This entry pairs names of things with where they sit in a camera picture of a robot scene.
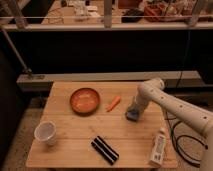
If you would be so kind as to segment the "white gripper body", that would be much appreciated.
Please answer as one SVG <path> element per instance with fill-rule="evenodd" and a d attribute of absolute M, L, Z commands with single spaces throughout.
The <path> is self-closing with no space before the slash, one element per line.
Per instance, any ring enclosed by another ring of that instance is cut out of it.
<path fill-rule="evenodd" d="M 146 98 L 143 98 L 139 95 L 134 96 L 132 100 L 132 104 L 130 106 L 130 111 L 134 115 L 140 115 L 141 113 L 145 111 L 148 104 L 149 104 L 149 101 Z"/>

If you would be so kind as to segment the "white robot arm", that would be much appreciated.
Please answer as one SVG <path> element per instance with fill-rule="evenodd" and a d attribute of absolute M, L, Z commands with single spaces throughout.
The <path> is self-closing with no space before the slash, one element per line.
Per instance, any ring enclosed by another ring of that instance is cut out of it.
<path fill-rule="evenodd" d="M 213 171 L 213 112 L 165 93 L 164 87 L 161 78 L 141 82 L 126 112 L 126 118 L 137 121 L 150 101 L 165 108 L 206 139 L 207 149 L 202 156 L 200 171 Z"/>

